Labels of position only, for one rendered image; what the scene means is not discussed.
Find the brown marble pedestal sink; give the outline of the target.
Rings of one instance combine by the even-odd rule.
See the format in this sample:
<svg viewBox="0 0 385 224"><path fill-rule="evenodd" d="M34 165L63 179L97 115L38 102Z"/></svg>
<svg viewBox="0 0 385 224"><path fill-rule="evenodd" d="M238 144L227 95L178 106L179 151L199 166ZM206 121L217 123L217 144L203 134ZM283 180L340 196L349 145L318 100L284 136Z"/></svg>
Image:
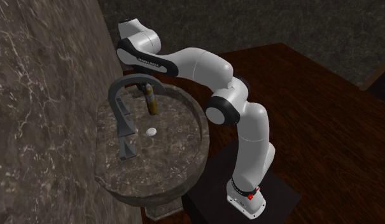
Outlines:
<svg viewBox="0 0 385 224"><path fill-rule="evenodd" d="M135 86L121 91L129 105L128 120L135 134L127 136L137 156L120 160L116 119L104 101L98 108L95 179L120 202L143 207L158 221L183 209L181 197L196 184L209 151L209 128L198 102L174 85L156 94L158 114L150 115L142 91ZM154 127L157 133L148 136Z"/></svg>

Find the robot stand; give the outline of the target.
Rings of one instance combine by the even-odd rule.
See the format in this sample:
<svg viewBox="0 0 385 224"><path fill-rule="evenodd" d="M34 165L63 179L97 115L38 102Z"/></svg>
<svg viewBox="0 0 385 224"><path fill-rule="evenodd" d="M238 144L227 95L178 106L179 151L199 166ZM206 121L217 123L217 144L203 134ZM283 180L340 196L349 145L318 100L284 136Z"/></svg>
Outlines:
<svg viewBox="0 0 385 224"><path fill-rule="evenodd" d="M182 196L183 209L193 224L284 224L301 196L272 171L260 184L267 204L259 217L249 219L227 199L237 147L234 140L207 161L198 182Z"/></svg>

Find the amber bottle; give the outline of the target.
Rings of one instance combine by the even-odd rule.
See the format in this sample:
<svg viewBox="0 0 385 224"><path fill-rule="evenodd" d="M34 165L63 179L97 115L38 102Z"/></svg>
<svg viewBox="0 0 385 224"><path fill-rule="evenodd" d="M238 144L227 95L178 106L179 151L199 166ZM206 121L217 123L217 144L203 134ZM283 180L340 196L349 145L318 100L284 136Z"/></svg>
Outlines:
<svg viewBox="0 0 385 224"><path fill-rule="evenodd" d="M158 113L158 109L156 105L155 94L153 92L153 87L149 83L146 83L144 87L148 111L151 115L156 115Z"/></svg>

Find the grey arched faucet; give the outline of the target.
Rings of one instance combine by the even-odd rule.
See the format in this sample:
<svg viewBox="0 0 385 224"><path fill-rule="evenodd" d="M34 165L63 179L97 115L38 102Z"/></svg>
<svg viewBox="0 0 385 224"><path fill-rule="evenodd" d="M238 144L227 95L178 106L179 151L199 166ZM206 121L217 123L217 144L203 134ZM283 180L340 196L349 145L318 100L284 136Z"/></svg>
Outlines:
<svg viewBox="0 0 385 224"><path fill-rule="evenodd" d="M134 122L126 118L130 114L130 107L124 104L120 97L120 89L129 84L139 82L149 83L153 87L154 94L164 94L164 85L156 78L148 74L131 74L115 80L108 89L108 102L117 122L117 137L120 145L120 160L126 160L137 156L136 146L126 139L135 134Z"/></svg>

